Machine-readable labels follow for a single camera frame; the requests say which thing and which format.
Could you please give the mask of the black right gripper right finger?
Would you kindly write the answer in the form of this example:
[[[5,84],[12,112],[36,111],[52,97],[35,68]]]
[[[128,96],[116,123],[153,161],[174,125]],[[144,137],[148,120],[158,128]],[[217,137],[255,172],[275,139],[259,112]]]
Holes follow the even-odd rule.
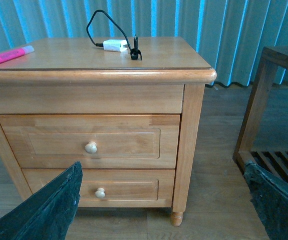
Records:
[[[244,178],[268,237],[288,240],[288,183],[250,161],[245,164]]]

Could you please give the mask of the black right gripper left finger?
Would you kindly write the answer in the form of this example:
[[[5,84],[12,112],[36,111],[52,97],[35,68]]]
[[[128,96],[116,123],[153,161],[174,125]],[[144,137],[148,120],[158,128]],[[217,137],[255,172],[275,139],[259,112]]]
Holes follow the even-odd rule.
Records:
[[[82,166],[76,162],[0,218],[0,240],[63,240],[80,200]]]

